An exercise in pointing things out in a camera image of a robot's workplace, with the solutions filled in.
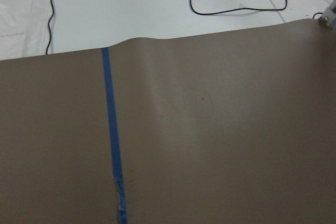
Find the clear plastic sheet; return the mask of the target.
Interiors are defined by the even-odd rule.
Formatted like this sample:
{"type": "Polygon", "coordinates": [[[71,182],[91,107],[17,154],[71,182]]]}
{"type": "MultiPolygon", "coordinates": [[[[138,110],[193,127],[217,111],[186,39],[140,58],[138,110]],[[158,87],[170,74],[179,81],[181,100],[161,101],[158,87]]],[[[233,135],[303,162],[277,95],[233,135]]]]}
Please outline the clear plastic sheet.
{"type": "Polygon", "coordinates": [[[44,55],[50,0],[1,0],[1,60],[44,55]]]}

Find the brown paper table cover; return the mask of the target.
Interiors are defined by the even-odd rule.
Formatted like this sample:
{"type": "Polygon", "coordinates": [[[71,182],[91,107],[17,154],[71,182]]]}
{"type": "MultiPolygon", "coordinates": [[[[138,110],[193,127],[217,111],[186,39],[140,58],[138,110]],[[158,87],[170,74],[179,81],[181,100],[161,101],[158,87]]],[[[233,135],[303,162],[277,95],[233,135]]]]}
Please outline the brown paper table cover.
{"type": "Polygon", "coordinates": [[[3,60],[1,223],[335,223],[335,31],[3,60]]]}

